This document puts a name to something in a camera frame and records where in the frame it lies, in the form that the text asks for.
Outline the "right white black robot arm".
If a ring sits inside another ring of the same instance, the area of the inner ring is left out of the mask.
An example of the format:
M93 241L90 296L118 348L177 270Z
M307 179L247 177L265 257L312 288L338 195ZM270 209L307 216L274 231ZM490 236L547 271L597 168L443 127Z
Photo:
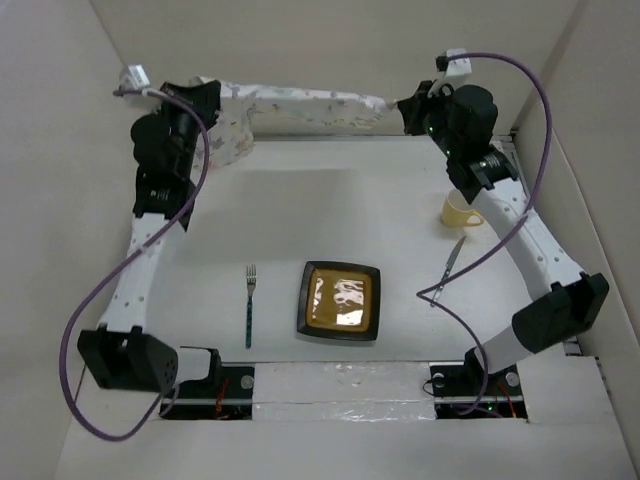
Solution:
M498 372L590 330L609 284L602 274L587 274L529 207L533 197L516 168L491 143L498 110L488 90L423 81L398 108L407 134L430 136L445 154L449 179L504 241L531 298L507 328L466 353L462 381L483 394Z

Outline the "square black yellow plate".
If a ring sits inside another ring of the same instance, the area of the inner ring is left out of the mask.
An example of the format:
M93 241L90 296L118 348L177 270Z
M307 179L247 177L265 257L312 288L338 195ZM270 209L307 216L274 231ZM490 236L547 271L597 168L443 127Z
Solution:
M337 341L373 342L381 307L380 270L366 265L308 261L297 308L297 332Z

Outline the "animal print cloth placemat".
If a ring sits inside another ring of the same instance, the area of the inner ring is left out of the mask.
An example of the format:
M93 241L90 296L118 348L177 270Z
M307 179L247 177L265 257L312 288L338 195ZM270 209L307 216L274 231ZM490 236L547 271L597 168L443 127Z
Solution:
M220 168L248 156L259 135L371 130L397 109L395 100L335 90L220 82L221 110L208 130L210 152L197 141L193 170Z

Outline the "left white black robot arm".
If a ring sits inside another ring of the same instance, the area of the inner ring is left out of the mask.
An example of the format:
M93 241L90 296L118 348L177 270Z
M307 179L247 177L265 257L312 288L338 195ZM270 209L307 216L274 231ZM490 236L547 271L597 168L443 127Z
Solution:
M134 122L130 136L138 167L132 235L113 296L94 330L77 348L103 389L166 393L178 373L176 350L151 335L148 313L156 274L186 233L202 187L191 179L197 144L215 126L221 84L163 84L149 95L158 108Z

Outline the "yellow ceramic mug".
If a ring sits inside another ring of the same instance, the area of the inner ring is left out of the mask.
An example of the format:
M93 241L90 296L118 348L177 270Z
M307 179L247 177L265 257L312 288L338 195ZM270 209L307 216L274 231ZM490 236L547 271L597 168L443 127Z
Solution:
M450 228L478 227L485 223L484 217L471 207L458 190L451 190L446 196L440 220Z

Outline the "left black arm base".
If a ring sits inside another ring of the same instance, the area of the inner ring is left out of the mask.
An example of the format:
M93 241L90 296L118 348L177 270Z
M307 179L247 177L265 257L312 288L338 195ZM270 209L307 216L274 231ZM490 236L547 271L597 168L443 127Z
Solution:
M222 365L215 379L185 381L179 386L178 396L169 393L159 407L163 420L251 420L255 366Z

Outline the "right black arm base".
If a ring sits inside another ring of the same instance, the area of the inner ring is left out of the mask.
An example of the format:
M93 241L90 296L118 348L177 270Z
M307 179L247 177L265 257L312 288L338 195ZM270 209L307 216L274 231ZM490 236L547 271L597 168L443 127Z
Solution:
M430 362L422 390L433 399L436 418L528 418L516 365L483 375L480 366L463 360Z

